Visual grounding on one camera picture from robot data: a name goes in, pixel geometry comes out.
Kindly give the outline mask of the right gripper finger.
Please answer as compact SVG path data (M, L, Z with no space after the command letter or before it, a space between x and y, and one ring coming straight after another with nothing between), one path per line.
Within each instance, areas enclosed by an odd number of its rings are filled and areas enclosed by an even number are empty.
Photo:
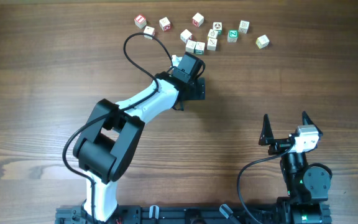
M317 127L317 125L314 124L314 122L312 122L312 120L308 116L307 112L303 111L301 115L302 115L302 123L303 123L303 125L312 125L312 126L314 126L318 131L318 136L323 137L323 132Z
M270 125L268 114L264 114L262 130L259 138L259 145L266 146L274 143L274 136Z

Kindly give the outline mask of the wooden block teal side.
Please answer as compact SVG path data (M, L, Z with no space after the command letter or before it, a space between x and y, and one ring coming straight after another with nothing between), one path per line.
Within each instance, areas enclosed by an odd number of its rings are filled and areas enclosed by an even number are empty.
M204 42L196 42L194 53L198 55L204 55L205 45L206 44Z

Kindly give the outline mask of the wooden block red U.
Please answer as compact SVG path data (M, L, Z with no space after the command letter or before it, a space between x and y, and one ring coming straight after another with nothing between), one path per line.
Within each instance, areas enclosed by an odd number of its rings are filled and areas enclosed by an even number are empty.
M186 42L185 51L193 54L195 52L195 47L196 47L196 42L189 39Z

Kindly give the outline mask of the wooden block with drawing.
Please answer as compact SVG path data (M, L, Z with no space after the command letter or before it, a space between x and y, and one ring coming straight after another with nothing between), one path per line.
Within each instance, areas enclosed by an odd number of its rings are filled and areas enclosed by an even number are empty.
M207 49L208 49L208 50L212 50L212 51L216 51L217 44L218 44L218 40L217 40L217 39L209 38L209 39L208 39L208 42L207 42Z

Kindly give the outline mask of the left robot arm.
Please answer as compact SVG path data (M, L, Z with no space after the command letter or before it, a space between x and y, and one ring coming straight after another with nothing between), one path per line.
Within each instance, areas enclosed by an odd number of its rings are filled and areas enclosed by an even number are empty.
M117 182L129 167L144 126L160 113L188 100L205 99L205 63L185 53L166 72L132 98L100 100L86 124L75 133L73 156L87 179L82 223L108 223L118 209Z

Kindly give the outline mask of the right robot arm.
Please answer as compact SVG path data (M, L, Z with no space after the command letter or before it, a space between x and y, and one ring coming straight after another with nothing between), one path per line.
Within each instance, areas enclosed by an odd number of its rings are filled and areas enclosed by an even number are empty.
M280 169L287 187L287 197L275 204L276 223L332 223L328 200L333 173L321 163L310 164L306 154L318 147L323 132L302 112L302 125L287 138L273 136L269 116L264 115L259 145L268 146L270 156L280 157Z

